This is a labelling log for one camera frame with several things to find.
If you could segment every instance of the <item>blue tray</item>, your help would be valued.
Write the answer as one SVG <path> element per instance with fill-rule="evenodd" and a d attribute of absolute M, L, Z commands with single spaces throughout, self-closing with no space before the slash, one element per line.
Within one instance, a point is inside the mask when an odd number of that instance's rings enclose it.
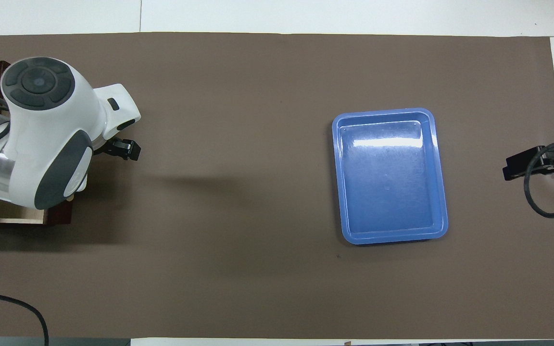
<path fill-rule="evenodd" d="M 341 230 L 356 245 L 438 238 L 448 211 L 433 114 L 352 112 L 332 123 Z"/>

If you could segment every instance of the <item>brown paper backdrop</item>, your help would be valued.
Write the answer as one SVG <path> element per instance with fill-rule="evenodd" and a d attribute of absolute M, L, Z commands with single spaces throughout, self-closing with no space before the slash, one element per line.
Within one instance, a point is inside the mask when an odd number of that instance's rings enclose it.
<path fill-rule="evenodd" d="M 0 37 L 0 60 L 33 55 L 122 83 L 143 116 L 123 133 L 140 161 L 98 157 L 72 225 L 0 231 L 0 293 L 53 335 L 554 338 L 554 220 L 501 172 L 554 142 L 547 38 Z M 448 233 L 349 245 L 330 122 L 406 107 L 437 120 Z M 38 323 L 0 303 L 0 335 Z"/>

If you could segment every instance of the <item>robot control buttons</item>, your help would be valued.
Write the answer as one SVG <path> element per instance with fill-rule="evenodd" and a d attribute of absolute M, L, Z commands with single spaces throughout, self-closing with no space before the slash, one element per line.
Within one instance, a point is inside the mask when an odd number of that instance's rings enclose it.
<path fill-rule="evenodd" d="M 2 78 L 2 92 L 29 110 L 49 110 L 70 98 L 75 81 L 70 68 L 56 59 L 38 57 L 10 66 Z"/>

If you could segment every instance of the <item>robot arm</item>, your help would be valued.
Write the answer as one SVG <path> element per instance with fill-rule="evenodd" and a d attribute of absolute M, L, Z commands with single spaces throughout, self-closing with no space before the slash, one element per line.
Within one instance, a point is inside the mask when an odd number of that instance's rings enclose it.
<path fill-rule="evenodd" d="M 67 63 L 35 57 L 0 87 L 11 115 L 0 115 L 0 199 L 47 209 L 83 190 L 94 151 L 138 159 L 134 141 L 114 137 L 140 120 L 122 85 L 93 89 Z"/>

